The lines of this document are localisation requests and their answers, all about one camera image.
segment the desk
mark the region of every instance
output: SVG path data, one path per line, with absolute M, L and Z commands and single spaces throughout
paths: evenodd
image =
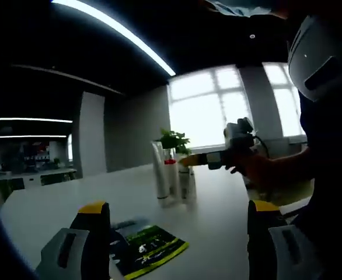
M 33 269 L 40 262 L 40 250 L 61 228 L 70 226 L 81 206 L 105 200 L 112 223 L 142 216 L 190 243 L 186 251 L 141 279 L 248 279 L 248 197 L 242 176 L 207 166 L 195 167 L 194 172 L 194 204 L 160 207 L 152 165 L 146 165 L 15 191 L 0 217 Z M 122 279 L 113 263 L 110 274 Z

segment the person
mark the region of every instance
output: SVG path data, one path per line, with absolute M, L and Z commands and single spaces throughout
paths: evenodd
M 224 15 L 282 18 L 288 25 L 289 46 L 307 15 L 333 20 L 338 28 L 342 27 L 342 13 L 338 12 L 337 5 L 320 1 L 208 0 L 201 3 Z M 342 92 L 315 102 L 302 93 L 299 97 L 301 125 L 308 138 L 305 151 L 280 159 L 235 154 L 226 169 L 232 169 L 231 173 L 244 170 L 254 184 L 269 189 L 315 179 L 312 198 L 294 224 L 315 245 L 324 266 L 330 269 L 342 263 Z

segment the face mask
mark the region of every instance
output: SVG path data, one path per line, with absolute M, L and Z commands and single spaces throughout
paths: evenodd
M 221 0 L 223 3 L 210 0 L 209 2 L 212 3 L 218 12 L 222 13 L 223 15 L 227 16 L 253 16 L 253 15 L 268 15 L 271 12 L 269 8 L 262 8 L 258 6 L 254 6 L 253 1 L 250 0 Z

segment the hand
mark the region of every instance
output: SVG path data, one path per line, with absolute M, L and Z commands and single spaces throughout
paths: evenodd
M 231 173 L 242 173 L 258 187 L 274 187 L 276 184 L 276 171 L 273 162 L 260 155 L 232 155 L 225 169 L 230 168 Z

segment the cable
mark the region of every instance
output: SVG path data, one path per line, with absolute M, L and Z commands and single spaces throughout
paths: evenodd
M 263 142 L 262 139 L 260 139 L 257 135 L 254 135 L 254 138 L 258 139 L 261 145 L 264 147 L 264 150 L 266 151 L 266 156 L 270 158 L 270 153 L 268 152 L 268 147 L 267 145 Z

